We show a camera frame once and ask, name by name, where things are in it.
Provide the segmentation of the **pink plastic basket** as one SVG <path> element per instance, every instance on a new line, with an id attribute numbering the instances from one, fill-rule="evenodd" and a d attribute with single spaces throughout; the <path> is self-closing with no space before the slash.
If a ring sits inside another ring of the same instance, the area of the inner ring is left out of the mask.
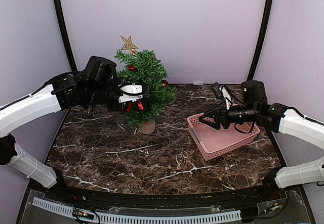
<path id="1" fill-rule="evenodd" d="M 226 153 L 230 153 L 242 146 L 252 143 L 260 133 L 257 125 L 254 125 L 252 132 L 251 123 L 244 123 L 234 127 L 230 125 L 228 129 L 216 130 L 199 121 L 202 114 L 187 117 L 188 130 L 197 145 L 205 161 L 212 160 Z"/>

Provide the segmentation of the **red foil gift box ornament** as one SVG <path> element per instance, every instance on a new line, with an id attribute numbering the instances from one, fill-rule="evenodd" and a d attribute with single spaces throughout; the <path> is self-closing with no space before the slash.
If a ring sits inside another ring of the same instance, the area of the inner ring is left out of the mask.
<path id="1" fill-rule="evenodd" d="M 138 71 L 138 69 L 137 69 L 135 66 L 133 66 L 133 65 L 129 65 L 129 66 L 128 66 L 128 69 L 129 69 L 130 71 L 133 71 L 134 73 L 137 73 L 137 71 Z"/>

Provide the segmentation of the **small green christmas tree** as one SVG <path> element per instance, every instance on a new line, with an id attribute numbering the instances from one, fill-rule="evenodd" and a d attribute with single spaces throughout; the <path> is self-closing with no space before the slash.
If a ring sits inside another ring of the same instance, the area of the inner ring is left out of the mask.
<path id="1" fill-rule="evenodd" d="M 155 117 L 161 115 L 164 107 L 175 99 L 176 88 L 162 86 L 168 74 L 154 51 L 142 50 L 131 57 L 130 54 L 117 50 L 115 58 L 125 64 L 123 70 L 118 72 L 118 77 L 123 80 L 124 85 L 141 84 L 153 91 L 153 95 L 148 99 L 127 103 L 125 112 L 128 123 L 148 135 L 155 130 Z M 135 66 L 138 69 L 137 73 L 130 71 L 129 65 Z"/>

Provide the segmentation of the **brown ball ornament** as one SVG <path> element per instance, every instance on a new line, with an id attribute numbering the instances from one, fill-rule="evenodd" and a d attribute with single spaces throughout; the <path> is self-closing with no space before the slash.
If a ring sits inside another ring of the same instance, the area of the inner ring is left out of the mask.
<path id="1" fill-rule="evenodd" d="M 163 86 L 163 87 L 166 87 L 166 86 L 168 86 L 168 85 L 169 85 L 168 81 L 167 81 L 167 80 L 163 80 L 163 82 L 162 82 L 162 86 Z"/>

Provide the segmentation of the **gold star ornament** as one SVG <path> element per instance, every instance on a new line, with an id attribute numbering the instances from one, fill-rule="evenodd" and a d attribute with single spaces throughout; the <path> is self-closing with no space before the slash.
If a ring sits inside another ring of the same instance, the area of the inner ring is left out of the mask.
<path id="1" fill-rule="evenodd" d="M 121 51 L 129 51 L 129 54 L 131 57 L 134 57 L 138 53 L 138 47 L 133 44 L 132 37 L 129 36 L 128 38 L 123 37 L 122 35 L 120 36 L 122 41 L 124 42 L 124 45 L 120 49 Z"/>

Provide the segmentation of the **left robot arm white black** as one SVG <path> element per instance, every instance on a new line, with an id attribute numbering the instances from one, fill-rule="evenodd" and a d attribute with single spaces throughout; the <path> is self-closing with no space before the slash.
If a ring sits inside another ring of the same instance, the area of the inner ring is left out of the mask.
<path id="1" fill-rule="evenodd" d="M 57 75 L 35 92 L 2 106 L 1 164 L 37 181 L 59 201 L 68 201 L 71 189 L 66 186 L 61 172 L 28 154 L 16 143 L 11 132 L 42 116 L 74 106 L 87 109 L 106 104 L 109 110 L 122 110 L 126 102 L 141 96 L 142 86 L 123 85 L 115 68 L 113 61 L 91 56 L 84 70 Z"/>

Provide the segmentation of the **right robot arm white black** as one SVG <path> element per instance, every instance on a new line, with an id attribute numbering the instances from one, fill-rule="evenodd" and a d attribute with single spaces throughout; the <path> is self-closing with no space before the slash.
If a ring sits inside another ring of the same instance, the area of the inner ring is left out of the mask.
<path id="1" fill-rule="evenodd" d="M 295 107 L 280 103 L 269 104 L 264 83 L 248 80 L 241 83 L 242 100 L 233 105 L 236 96 L 227 86 L 217 82 L 211 89 L 221 103 L 204 112 L 199 121 L 216 130 L 228 129 L 231 124 L 251 122 L 275 133 L 290 135 L 323 148 L 323 123 L 302 114 Z M 291 167 L 274 168 L 263 179 L 258 196 L 270 200 L 278 189 L 317 183 L 323 186 L 323 158 Z"/>

